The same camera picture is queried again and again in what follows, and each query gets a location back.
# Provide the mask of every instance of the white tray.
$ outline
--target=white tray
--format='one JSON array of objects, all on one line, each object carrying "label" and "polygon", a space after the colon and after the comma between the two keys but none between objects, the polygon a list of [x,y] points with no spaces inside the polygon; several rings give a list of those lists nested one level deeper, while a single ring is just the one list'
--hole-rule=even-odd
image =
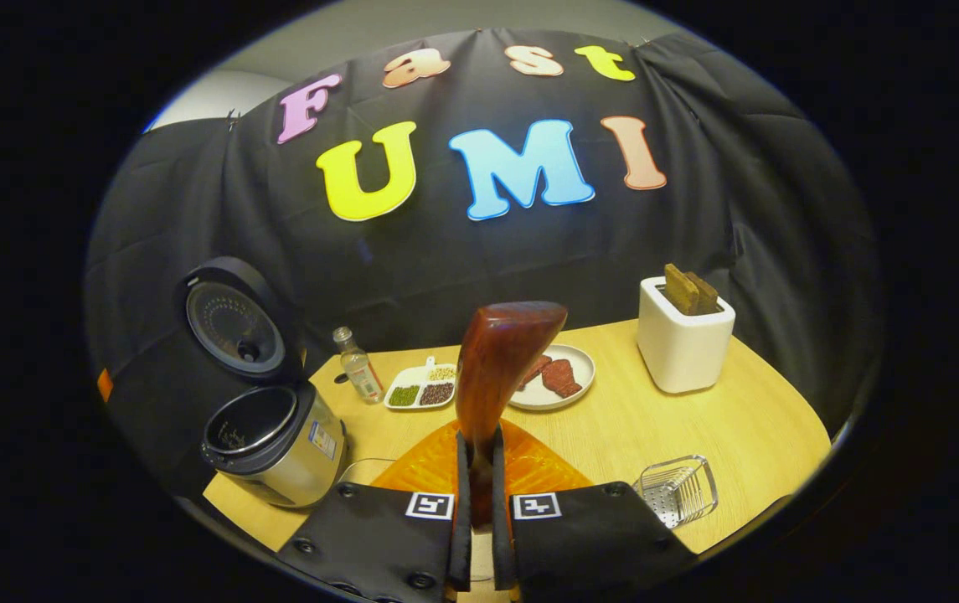
[{"label": "white tray", "polygon": [[[436,368],[449,368],[453,371],[452,379],[440,379],[437,381],[430,381],[428,375],[432,370]],[[426,386],[428,385],[438,385],[440,383],[449,383],[453,386],[452,391],[449,393],[449,397],[445,401],[438,402],[436,405],[421,405],[419,401],[423,399],[423,392],[426,391]],[[391,407],[390,405],[390,396],[394,394],[394,391],[399,387],[410,387],[413,385],[419,385],[419,393],[415,394],[415,402],[407,407]],[[438,409],[448,405],[449,402],[453,401],[453,397],[456,396],[456,365],[449,365],[448,363],[443,363],[442,365],[436,365],[434,363],[434,356],[428,356],[426,358],[426,364],[423,366],[406,368],[398,373],[394,378],[394,382],[390,385],[390,389],[386,390],[386,394],[383,396],[383,406],[391,410],[415,410],[415,409]]]},{"label": "white tray", "polygon": [[580,389],[579,392],[572,394],[570,397],[562,398],[558,394],[551,392],[551,390],[546,389],[545,385],[543,385],[543,375],[537,374],[535,375],[535,379],[530,380],[528,385],[524,386],[523,392],[513,393],[509,404],[526,410],[554,410],[572,404],[572,402],[579,400],[583,394],[587,393],[587,390],[590,388],[590,382],[595,380],[595,362],[590,359],[587,352],[579,348],[562,346],[562,344],[555,343],[553,346],[546,348],[543,353],[554,360],[567,359],[568,363],[572,365],[572,377],[575,378],[575,382],[579,383],[583,389]]}]

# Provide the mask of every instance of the orange tag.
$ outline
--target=orange tag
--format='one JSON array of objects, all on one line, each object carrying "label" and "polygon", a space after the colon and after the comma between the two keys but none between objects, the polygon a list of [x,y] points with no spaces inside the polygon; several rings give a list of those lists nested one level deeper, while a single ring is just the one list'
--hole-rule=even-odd
[{"label": "orange tag", "polygon": [[103,402],[106,404],[111,397],[111,390],[115,388],[115,383],[111,381],[107,369],[103,369],[103,373],[100,373],[100,378],[96,380],[95,384],[100,387],[100,395],[103,396]]}]

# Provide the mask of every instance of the letter a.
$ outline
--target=letter a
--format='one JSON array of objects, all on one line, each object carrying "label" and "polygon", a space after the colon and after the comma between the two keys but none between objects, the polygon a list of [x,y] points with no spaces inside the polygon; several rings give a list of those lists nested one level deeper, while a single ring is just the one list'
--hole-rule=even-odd
[{"label": "letter a", "polygon": [[383,78],[383,85],[387,88],[400,88],[420,77],[438,75],[449,69],[449,65],[450,62],[442,60],[437,49],[413,50],[395,58],[383,68],[383,71],[388,72]]}]

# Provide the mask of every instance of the letter m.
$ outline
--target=letter m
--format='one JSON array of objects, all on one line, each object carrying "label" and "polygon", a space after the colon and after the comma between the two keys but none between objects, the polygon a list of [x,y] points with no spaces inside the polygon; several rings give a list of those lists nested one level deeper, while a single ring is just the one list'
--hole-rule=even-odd
[{"label": "letter m", "polygon": [[535,202],[539,173],[545,175],[543,201],[547,205],[583,203],[595,196],[595,189],[583,182],[568,134],[571,123],[544,119],[532,123],[524,152],[517,153],[490,130],[471,130],[450,138],[449,148],[460,152],[472,180],[472,205],[468,218],[487,220],[509,211],[509,199],[498,194],[494,179],[512,194],[521,207]]}]

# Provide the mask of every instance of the bottle label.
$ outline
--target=bottle label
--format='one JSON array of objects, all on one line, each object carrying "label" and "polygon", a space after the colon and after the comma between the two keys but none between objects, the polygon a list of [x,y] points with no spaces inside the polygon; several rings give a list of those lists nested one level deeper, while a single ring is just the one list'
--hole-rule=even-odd
[{"label": "bottle label", "polygon": [[383,396],[383,385],[371,368],[371,363],[354,370],[348,377],[352,379],[361,396],[376,401]]}]

